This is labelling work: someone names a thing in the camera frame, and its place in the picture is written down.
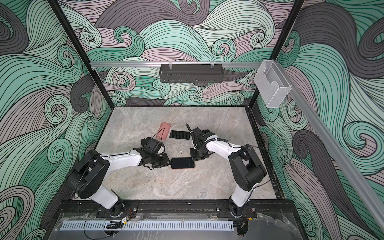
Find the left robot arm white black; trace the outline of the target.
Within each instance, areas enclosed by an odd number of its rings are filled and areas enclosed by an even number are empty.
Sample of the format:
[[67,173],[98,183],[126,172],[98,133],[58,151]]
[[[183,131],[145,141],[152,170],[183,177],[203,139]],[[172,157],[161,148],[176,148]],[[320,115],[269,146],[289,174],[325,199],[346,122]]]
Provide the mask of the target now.
[[103,185],[107,174],[129,167],[145,167],[150,170],[167,167],[171,164],[165,153],[165,145],[148,137],[141,140],[141,146],[127,152],[101,154],[95,150],[87,152],[70,171],[67,185],[82,200],[90,199],[118,217],[125,209],[123,200]]

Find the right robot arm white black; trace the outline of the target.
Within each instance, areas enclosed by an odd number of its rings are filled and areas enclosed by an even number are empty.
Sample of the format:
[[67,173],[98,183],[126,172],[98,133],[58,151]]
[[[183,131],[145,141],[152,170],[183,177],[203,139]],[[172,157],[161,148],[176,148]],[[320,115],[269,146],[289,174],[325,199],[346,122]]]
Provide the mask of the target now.
[[189,129],[193,147],[190,149],[194,161],[217,154],[230,163],[236,188],[229,198],[229,208],[233,216],[240,216],[257,185],[267,175],[267,171],[251,145],[234,145],[219,138],[212,132],[204,133],[199,128]]

